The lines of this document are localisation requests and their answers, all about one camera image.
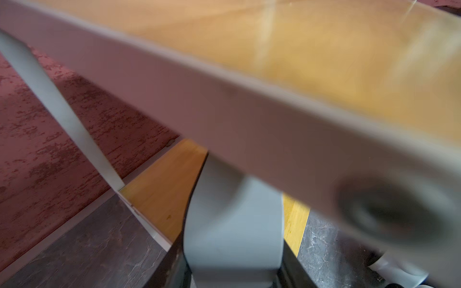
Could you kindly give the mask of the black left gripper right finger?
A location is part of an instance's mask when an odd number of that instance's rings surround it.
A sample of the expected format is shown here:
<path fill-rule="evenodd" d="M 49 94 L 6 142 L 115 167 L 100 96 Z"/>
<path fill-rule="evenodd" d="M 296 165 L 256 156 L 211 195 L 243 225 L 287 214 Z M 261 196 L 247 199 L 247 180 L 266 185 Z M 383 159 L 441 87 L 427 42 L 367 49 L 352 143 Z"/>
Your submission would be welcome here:
<path fill-rule="evenodd" d="M 276 288 L 317 288 L 303 266 L 284 242 L 282 263 L 275 279 Z"/>

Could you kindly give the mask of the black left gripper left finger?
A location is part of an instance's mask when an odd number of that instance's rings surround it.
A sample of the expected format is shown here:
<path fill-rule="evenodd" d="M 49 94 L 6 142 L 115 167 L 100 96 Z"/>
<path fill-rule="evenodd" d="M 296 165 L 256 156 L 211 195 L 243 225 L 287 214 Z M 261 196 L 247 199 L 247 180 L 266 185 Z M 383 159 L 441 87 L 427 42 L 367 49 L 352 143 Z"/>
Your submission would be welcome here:
<path fill-rule="evenodd" d="M 184 255 L 183 231 L 143 288 L 189 288 L 191 270 Z"/>

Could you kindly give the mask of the grey square alarm clock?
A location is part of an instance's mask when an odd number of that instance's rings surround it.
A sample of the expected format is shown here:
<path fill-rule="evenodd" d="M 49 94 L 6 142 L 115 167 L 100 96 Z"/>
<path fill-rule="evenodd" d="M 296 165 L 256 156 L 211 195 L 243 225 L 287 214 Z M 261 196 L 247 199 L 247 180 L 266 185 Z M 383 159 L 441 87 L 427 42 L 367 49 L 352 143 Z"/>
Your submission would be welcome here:
<path fill-rule="evenodd" d="M 282 193 L 207 155 L 187 209 L 184 255 L 199 288 L 269 288 L 283 256 Z"/>

